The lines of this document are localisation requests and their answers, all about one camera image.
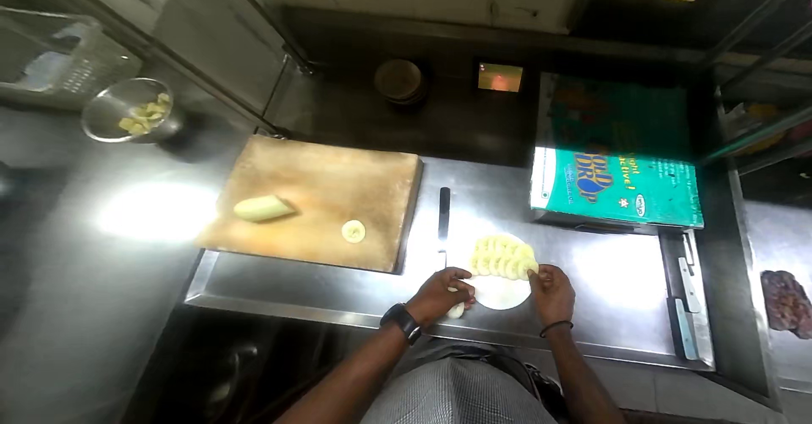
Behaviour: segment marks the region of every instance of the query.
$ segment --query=chef's knife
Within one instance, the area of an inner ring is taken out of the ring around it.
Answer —
[[[446,251],[446,241],[448,240],[448,212],[452,204],[452,190],[446,187],[440,189],[440,220],[437,229],[438,247],[440,255],[440,266],[445,269],[448,266],[448,254]]]

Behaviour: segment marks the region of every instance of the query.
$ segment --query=stainless steel countertop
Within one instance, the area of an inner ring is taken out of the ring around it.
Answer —
[[[200,253],[186,198],[217,197],[254,129],[185,78],[142,73],[176,92],[181,140],[103,144],[78,114],[0,107],[4,422],[120,419]]]
[[[812,291],[812,211],[746,201],[745,214],[754,270],[788,271],[807,293]],[[770,330],[770,346],[779,386],[812,392],[812,340]]]
[[[531,244],[542,263],[562,267],[577,292],[573,333],[585,355],[710,369],[675,356],[659,240],[649,235],[575,232],[533,223],[529,170],[422,158],[417,208],[401,274],[383,274],[272,257],[207,251],[186,302],[216,309],[377,327],[436,270],[439,189],[452,190],[449,257],[456,245],[488,232],[510,232]],[[546,348],[532,303],[496,311],[474,305],[443,320],[435,336]]]

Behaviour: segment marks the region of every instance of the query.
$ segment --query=raw meat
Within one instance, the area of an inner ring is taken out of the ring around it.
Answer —
[[[812,339],[812,303],[795,276],[787,271],[764,271],[761,280],[770,328]]]

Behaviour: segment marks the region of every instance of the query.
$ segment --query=black bracelet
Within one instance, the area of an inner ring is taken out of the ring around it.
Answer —
[[[560,326],[561,324],[569,324],[570,329],[572,329],[574,327],[574,324],[573,324],[572,321],[567,321],[566,319],[564,319],[563,321],[556,321],[555,323],[543,328],[542,332],[540,334],[538,334],[538,336],[542,337],[542,338],[545,338],[544,334],[546,334],[547,331],[549,331],[550,329],[552,329],[555,326]]]

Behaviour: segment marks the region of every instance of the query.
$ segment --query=green box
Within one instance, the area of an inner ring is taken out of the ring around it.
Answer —
[[[537,136],[542,221],[703,227],[683,89],[543,74]]]

